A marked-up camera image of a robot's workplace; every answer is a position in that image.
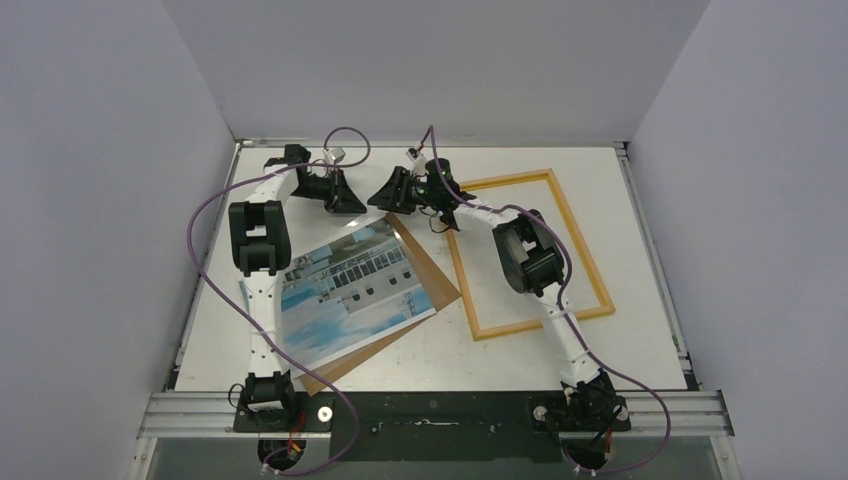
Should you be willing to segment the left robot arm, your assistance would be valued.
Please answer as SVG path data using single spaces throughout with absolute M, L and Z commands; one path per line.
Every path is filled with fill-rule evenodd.
M 288 144 L 280 157 L 266 161 L 269 176 L 248 199 L 228 207 L 230 241 L 246 312 L 256 325 L 251 332 L 249 372 L 239 393 L 237 419 L 261 430 L 282 431 L 298 425 L 298 408 L 290 362 L 275 347 L 281 343 L 281 283 L 291 265 L 292 245 L 284 215 L 291 197 L 319 200 L 334 215 L 358 216 L 366 206 L 348 185 L 344 172 L 331 167 L 323 175 L 308 168 L 311 153 Z

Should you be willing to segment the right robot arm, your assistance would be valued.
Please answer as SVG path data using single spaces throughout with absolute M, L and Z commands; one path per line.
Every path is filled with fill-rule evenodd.
M 630 414 L 604 367 L 593 357 L 564 304 L 571 260 L 536 210 L 495 207 L 461 189 L 446 159 L 429 160 L 421 175 L 397 166 L 367 201 L 380 210 L 410 214 L 431 209 L 449 229 L 475 222 L 490 228 L 509 286 L 540 308 L 544 332 L 565 399 L 564 416 L 580 430 L 627 431 Z

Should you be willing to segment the yellow picture frame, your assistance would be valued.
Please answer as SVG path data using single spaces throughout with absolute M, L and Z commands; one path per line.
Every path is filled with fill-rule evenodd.
M 576 253 L 580 259 L 581 265 L 584 267 L 589 283 L 593 292 L 599 301 L 597 307 L 577 310 L 575 317 L 577 320 L 589 320 L 603 316 L 609 316 L 616 312 L 616 307 L 609 294 L 603 277 L 597 267 L 591 250 L 582 234 L 580 226 L 574 216 L 573 211 L 567 201 L 565 193 L 556 177 L 553 169 L 535 170 L 524 173 L 515 173 L 509 175 L 488 177 L 478 180 L 471 180 L 461 183 L 464 190 L 475 191 L 491 188 L 506 187 L 522 183 L 530 183 L 535 181 L 545 181 L 553 196 L 553 199 L 559 209 L 560 215 L 564 221 L 569 237 L 572 240 Z M 508 325 L 497 326 L 492 328 L 482 328 L 479 324 L 477 312 L 471 295 L 471 290 L 466 278 L 464 266 L 462 263 L 460 250 L 453 233 L 446 234 L 448 249 L 453 263 L 456 278 L 458 280 L 459 291 L 466 313 L 468 326 L 471 337 L 474 341 L 489 340 L 506 335 L 518 334 L 530 330 L 540 329 L 541 321 L 537 319 L 525 320 Z

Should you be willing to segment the building and sky photo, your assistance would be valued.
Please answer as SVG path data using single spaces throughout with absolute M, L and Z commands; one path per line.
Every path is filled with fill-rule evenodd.
M 350 222 L 274 275 L 239 287 L 254 334 L 251 363 L 279 363 L 298 378 L 423 320 L 436 311 L 388 216 Z

